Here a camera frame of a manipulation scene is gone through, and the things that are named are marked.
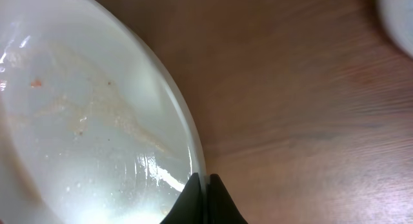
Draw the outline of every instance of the brown wooden surface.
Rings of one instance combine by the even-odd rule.
[[[97,0],[175,79],[250,223],[413,223],[413,60],[374,0]]]

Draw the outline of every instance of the food residue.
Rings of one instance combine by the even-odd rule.
[[[41,87],[41,81],[39,79],[35,79],[30,85],[32,88]]]

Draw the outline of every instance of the wooden table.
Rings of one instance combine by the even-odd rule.
[[[250,223],[413,223],[413,60],[374,0],[97,0],[168,68]]]

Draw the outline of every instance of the food crumb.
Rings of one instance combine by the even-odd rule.
[[[35,79],[31,82],[30,85],[32,86],[32,88],[41,87],[41,81],[39,79]]]

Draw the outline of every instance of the black pointed object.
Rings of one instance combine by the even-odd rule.
[[[203,224],[203,205],[199,175],[194,173],[161,223]],[[209,224],[247,224],[217,174],[210,176],[210,184],[207,187],[207,206]]]

